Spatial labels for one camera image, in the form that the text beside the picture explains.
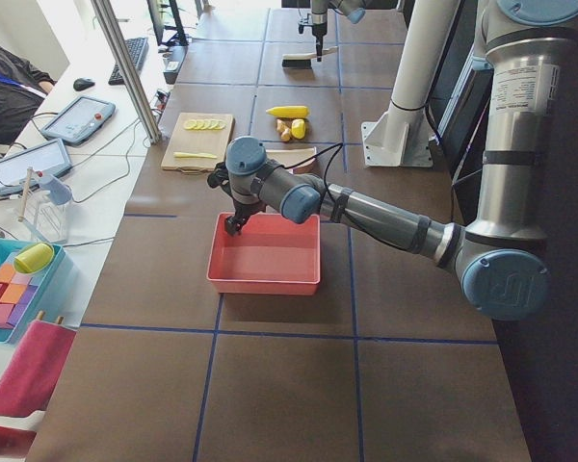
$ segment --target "white desk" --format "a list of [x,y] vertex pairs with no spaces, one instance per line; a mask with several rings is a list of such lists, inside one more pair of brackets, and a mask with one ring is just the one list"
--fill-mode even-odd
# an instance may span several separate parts
[[[93,155],[92,159],[79,167],[75,167],[63,178],[65,183],[72,188],[73,196],[81,200],[124,174],[127,171],[125,153],[133,139],[134,143],[128,154],[131,169],[127,177],[98,192],[81,204],[70,204],[68,211],[69,236],[66,244],[78,244],[115,236],[123,215],[124,204],[133,190],[148,147],[145,130],[141,124],[137,124],[95,154],[107,141],[135,121],[137,113],[125,86],[107,85],[115,61],[104,37],[99,35],[92,38],[87,50],[89,53],[82,56],[77,63],[69,66],[38,110],[38,113],[58,112],[79,94],[87,94],[111,101],[117,106],[113,117],[89,141],[79,147],[68,148],[74,165]],[[88,90],[77,92],[73,89],[72,83],[78,77],[92,78],[96,85]],[[163,77],[162,58],[156,53],[156,46],[153,41],[150,42],[140,78],[149,101],[152,101],[157,89],[167,89]],[[48,120],[49,118],[39,117],[35,122],[41,127]],[[27,147],[33,147],[44,142],[44,138],[37,128],[29,123],[17,138],[17,142]],[[19,148],[14,147],[10,153],[18,150]],[[1,201],[0,226],[13,233],[18,239],[29,241],[30,232],[17,221],[14,212],[19,207],[20,199]],[[66,253],[73,261],[77,271],[63,310],[65,325],[77,327],[81,322],[110,246],[111,243],[105,243],[66,248]],[[8,366],[13,351],[14,345],[0,344],[0,376]],[[41,418],[42,413],[37,412],[28,419],[0,418],[0,424],[35,429]]]

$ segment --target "red plastic bin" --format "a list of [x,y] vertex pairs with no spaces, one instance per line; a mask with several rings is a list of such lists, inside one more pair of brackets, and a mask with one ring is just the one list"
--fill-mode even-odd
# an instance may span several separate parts
[[296,224],[280,214],[250,217],[229,236],[219,215],[208,280],[220,293],[313,295],[321,281],[319,216]]

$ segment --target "warning label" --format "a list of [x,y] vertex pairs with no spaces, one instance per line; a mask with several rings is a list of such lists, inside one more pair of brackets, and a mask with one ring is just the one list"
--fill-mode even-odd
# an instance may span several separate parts
[[558,85],[557,65],[527,65],[496,72],[492,81],[490,115],[531,112],[550,116]]

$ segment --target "black brush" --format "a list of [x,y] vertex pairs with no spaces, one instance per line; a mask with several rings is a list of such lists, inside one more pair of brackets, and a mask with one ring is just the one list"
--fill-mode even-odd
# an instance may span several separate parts
[[[322,52],[322,56],[336,53],[337,46],[326,48]],[[317,58],[316,53],[289,53],[282,55],[282,67],[285,69],[312,69],[311,60]]]

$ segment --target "black jacket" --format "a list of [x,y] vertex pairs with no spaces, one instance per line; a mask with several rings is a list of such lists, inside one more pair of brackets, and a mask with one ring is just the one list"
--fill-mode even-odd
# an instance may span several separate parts
[[[0,46],[0,73],[16,82],[42,91],[39,82],[54,83],[48,73],[18,58]],[[0,82],[0,144],[11,144],[42,103],[25,89]]]

